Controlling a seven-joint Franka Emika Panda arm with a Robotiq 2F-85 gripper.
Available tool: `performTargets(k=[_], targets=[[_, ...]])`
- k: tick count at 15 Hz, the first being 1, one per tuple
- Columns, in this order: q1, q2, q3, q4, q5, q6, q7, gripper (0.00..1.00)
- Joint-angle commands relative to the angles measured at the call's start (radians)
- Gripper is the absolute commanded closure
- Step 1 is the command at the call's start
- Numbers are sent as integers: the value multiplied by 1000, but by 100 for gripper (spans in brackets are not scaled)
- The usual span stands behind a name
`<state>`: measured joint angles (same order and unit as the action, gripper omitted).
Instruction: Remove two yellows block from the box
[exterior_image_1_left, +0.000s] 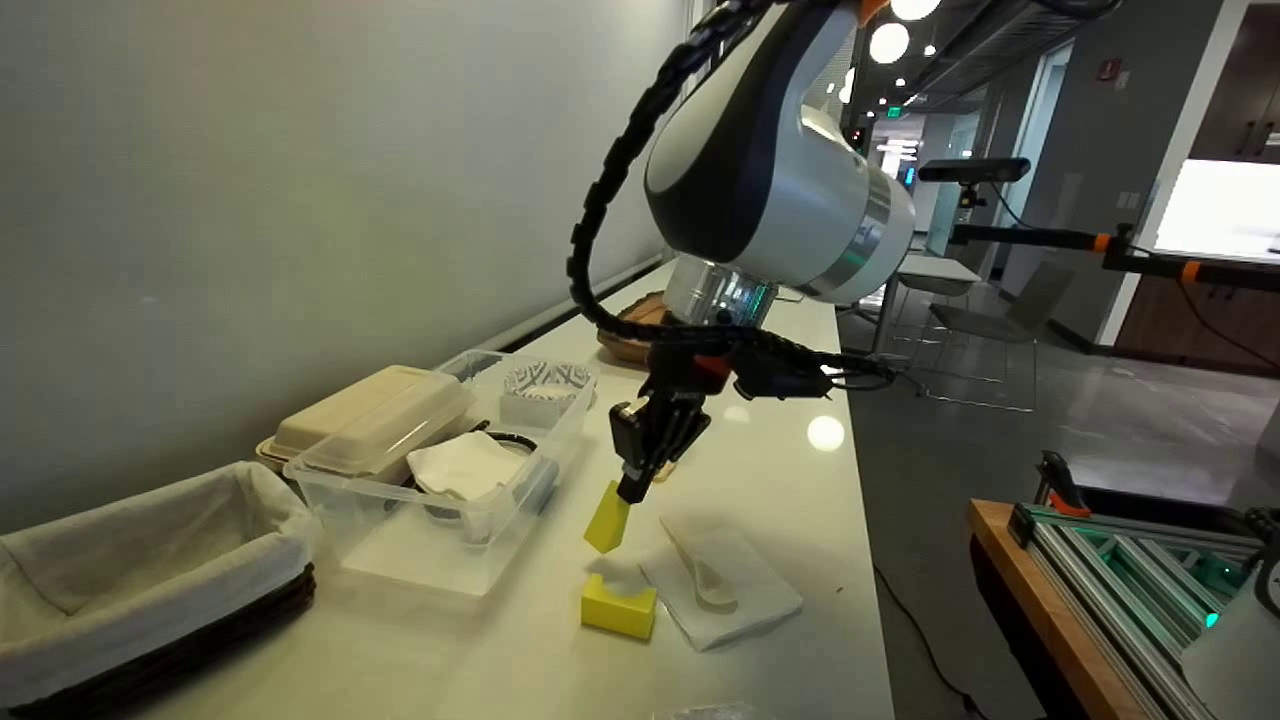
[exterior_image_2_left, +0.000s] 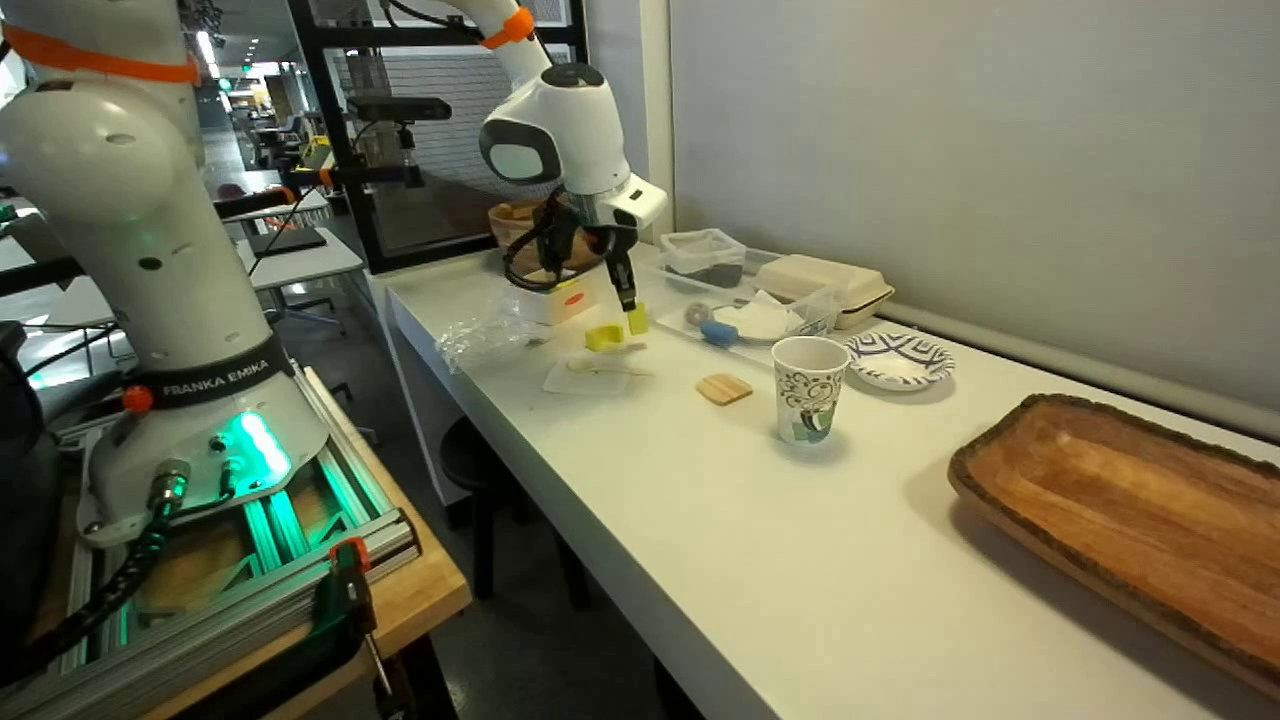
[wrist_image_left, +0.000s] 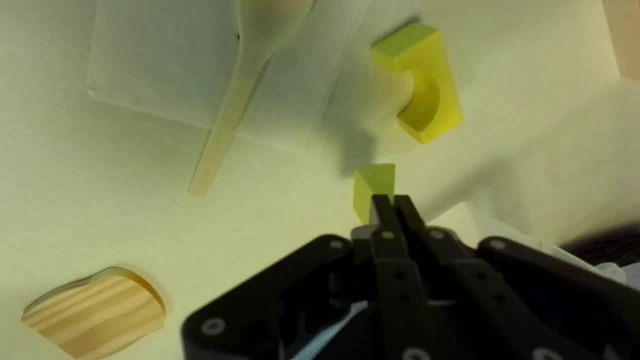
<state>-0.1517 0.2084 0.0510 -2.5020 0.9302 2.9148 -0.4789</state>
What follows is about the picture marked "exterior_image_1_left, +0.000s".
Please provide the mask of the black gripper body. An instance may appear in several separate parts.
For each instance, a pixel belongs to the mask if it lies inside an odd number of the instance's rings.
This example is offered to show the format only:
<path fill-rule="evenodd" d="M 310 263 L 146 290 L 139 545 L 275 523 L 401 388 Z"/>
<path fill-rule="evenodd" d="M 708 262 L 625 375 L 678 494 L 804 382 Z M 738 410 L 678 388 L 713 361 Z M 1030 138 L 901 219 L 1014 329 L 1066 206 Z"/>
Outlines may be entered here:
<path fill-rule="evenodd" d="M 649 347 L 649 382 L 638 399 L 608 413 L 622 464 L 657 461 L 667 436 L 686 436 L 693 447 L 708 430 L 706 399 L 723 388 L 745 399 L 811 399 L 843 382 L 891 382 L 886 361 L 816 352 L 766 329 L 613 319 L 613 331 Z"/>

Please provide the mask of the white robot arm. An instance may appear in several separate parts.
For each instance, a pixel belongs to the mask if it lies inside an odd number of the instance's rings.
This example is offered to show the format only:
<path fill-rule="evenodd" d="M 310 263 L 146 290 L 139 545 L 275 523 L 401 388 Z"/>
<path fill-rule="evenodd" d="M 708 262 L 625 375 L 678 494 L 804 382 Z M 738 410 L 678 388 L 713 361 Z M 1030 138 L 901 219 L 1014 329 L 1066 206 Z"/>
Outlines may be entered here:
<path fill-rule="evenodd" d="M 864 361 L 804 347 L 766 329 L 778 290 L 857 305 L 908 258 L 911 202 L 810 105 L 852 39 L 843 0 L 723 0 L 667 51 L 594 181 L 574 230 L 574 300 L 613 337 L 651 347 L 633 405 L 608 413 L 622 456 L 617 500 L 639 505 L 713 424 L 706 399 L 824 395 Z M 657 323 L 602 309 L 594 241 L 630 166 L 645 158 L 645 202 L 678 251 Z"/>

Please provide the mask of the aluminium robot base mount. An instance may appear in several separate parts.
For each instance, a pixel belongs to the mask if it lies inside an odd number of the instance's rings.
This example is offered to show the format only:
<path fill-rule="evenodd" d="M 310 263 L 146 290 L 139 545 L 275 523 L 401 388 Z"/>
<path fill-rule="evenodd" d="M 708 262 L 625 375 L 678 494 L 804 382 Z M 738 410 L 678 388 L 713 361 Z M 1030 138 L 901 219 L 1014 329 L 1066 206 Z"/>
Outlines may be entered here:
<path fill-rule="evenodd" d="M 1280 720 L 1280 513 L 1089 490 L 971 500 L 971 573 L 1049 720 Z"/>

